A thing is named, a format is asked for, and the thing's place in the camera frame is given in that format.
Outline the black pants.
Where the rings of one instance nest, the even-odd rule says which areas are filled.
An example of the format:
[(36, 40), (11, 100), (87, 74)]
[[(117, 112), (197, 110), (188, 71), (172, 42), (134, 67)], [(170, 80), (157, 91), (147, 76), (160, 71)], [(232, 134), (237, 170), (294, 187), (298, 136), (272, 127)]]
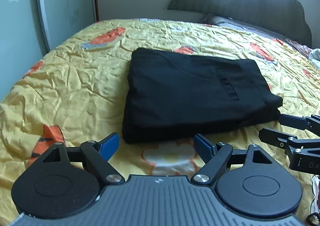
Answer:
[(122, 135), (155, 143), (276, 121), (283, 104), (251, 59), (135, 50)]

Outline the yellow floral bedspread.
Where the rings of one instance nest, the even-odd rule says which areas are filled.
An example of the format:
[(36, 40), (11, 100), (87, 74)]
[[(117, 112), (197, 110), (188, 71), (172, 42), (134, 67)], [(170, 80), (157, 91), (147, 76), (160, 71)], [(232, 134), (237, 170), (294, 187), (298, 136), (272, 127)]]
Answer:
[(76, 147), (121, 132), (126, 77), (138, 48), (255, 60), (271, 91), (282, 97), (281, 112), (319, 113), (319, 71), (281, 41), (158, 19), (92, 24), (44, 56), (1, 101), (1, 225), (18, 215), (11, 188), (32, 154), (55, 141)]

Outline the crumpled white floral blanket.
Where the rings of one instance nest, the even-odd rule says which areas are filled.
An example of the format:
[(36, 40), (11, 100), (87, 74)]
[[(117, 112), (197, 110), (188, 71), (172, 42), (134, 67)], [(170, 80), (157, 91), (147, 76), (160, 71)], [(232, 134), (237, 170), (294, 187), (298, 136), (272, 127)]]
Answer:
[(286, 39), (288, 45), (306, 57), (318, 70), (320, 70), (320, 49), (311, 49), (306, 45), (301, 45), (297, 41)]

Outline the dark upholstered headboard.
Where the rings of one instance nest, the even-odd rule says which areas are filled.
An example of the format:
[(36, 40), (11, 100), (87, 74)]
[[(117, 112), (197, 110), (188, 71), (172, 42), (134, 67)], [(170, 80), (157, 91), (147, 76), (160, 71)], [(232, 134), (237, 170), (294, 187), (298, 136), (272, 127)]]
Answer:
[(312, 46), (311, 30), (297, 0), (171, 0), (168, 9), (230, 17)]

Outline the grey striped pillow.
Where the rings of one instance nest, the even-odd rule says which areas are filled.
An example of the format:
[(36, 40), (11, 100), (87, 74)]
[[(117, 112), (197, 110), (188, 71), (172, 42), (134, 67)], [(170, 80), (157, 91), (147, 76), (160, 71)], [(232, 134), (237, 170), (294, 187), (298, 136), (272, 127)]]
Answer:
[(231, 28), (238, 31), (245, 31), (255, 33), (257, 35), (270, 38), (270, 39), (279, 39), (282, 41), (286, 41), (286, 37), (284, 35), (278, 34), (274, 31), (268, 30), (266, 28), (262, 28), (253, 24), (249, 24), (246, 22), (234, 20), (232, 18), (224, 18), (221, 16), (215, 15), (205, 15), (203, 19), (200, 20), (202, 24), (216, 25), (218, 27)]

